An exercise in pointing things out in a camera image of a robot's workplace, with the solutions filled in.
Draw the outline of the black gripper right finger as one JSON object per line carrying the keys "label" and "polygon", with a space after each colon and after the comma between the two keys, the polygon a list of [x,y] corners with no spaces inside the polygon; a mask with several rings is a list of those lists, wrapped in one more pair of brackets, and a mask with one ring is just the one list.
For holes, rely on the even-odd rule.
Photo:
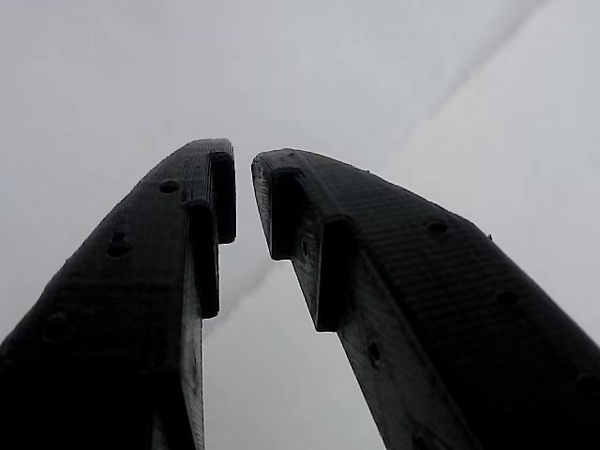
{"label": "black gripper right finger", "polygon": [[270,256],[389,449],[595,449],[599,348],[475,225],[302,150],[251,164]]}

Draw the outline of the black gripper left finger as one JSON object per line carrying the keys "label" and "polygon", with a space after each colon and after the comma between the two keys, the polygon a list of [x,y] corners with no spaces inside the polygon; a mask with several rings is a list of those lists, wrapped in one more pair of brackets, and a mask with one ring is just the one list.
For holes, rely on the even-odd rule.
{"label": "black gripper left finger", "polygon": [[160,161],[3,340],[2,447],[203,448],[203,321],[235,236],[230,141]]}

